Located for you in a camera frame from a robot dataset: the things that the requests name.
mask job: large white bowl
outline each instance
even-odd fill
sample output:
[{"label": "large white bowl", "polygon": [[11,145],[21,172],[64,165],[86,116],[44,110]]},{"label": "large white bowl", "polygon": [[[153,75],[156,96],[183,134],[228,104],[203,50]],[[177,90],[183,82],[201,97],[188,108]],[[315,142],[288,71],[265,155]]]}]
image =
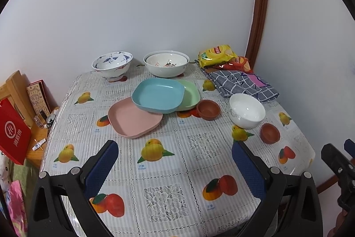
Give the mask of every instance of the large white bowl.
[{"label": "large white bowl", "polygon": [[143,59],[148,71],[161,78],[171,78],[182,74],[190,58],[178,51],[154,51]]},{"label": "large white bowl", "polygon": [[101,73],[109,82],[115,82],[123,77],[128,71],[130,62],[133,59],[132,54],[125,51],[110,52],[98,57],[92,63],[92,68]]},{"label": "large white bowl", "polygon": [[264,106],[247,94],[234,94],[229,99],[229,117],[243,129],[256,127],[265,118]]}]

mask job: white logo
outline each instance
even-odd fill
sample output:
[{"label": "white logo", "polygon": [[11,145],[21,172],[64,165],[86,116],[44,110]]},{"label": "white logo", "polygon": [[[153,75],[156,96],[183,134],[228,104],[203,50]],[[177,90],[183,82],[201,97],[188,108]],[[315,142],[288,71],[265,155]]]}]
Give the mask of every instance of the white logo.
[{"label": "white logo", "polygon": [[11,121],[7,121],[5,124],[5,134],[8,136],[10,139],[15,138],[16,135],[16,127],[15,124]]}]

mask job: terracotta bowl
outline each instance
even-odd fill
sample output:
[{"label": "terracotta bowl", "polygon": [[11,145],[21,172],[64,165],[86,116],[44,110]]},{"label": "terracotta bowl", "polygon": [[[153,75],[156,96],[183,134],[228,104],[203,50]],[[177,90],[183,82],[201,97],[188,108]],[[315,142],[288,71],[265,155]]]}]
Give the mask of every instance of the terracotta bowl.
[{"label": "terracotta bowl", "polygon": [[221,113],[219,105],[210,100],[201,100],[196,109],[201,118],[207,121],[214,120]]},{"label": "terracotta bowl", "polygon": [[279,130],[270,123],[261,126],[260,137],[265,144],[272,145],[280,140]]}]

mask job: silver bolt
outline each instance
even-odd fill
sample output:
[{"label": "silver bolt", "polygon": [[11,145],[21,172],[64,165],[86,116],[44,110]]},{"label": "silver bolt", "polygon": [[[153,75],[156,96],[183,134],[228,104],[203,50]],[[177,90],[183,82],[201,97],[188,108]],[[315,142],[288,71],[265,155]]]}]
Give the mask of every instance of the silver bolt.
[{"label": "silver bolt", "polygon": [[271,171],[271,173],[273,173],[273,174],[278,174],[278,173],[280,173],[280,169],[277,168],[277,167],[271,167],[270,171]]},{"label": "silver bolt", "polygon": [[79,167],[74,167],[70,170],[70,172],[73,174],[73,175],[76,175],[77,173],[80,172],[80,168]]},{"label": "silver bolt", "polygon": [[304,172],[303,173],[303,175],[305,175],[305,177],[307,178],[307,179],[310,179],[310,178],[312,178],[312,174],[310,173],[310,172]]},{"label": "silver bolt", "polygon": [[40,174],[38,175],[41,179],[43,179],[45,176],[47,176],[47,172],[46,171],[42,171],[40,172]]}]

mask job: green fabric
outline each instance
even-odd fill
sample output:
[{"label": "green fabric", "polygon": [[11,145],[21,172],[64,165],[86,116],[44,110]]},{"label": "green fabric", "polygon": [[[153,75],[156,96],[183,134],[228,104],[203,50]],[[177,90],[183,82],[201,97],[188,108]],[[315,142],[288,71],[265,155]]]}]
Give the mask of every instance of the green fabric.
[{"label": "green fabric", "polygon": [[24,194],[24,207],[26,209],[26,215],[28,216],[31,208],[31,201],[34,186],[36,185],[39,170],[32,166],[27,160],[24,161],[24,165],[16,165],[13,162],[10,164],[10,176],[13,181],[19,180],[21,183],[21,189]]}]

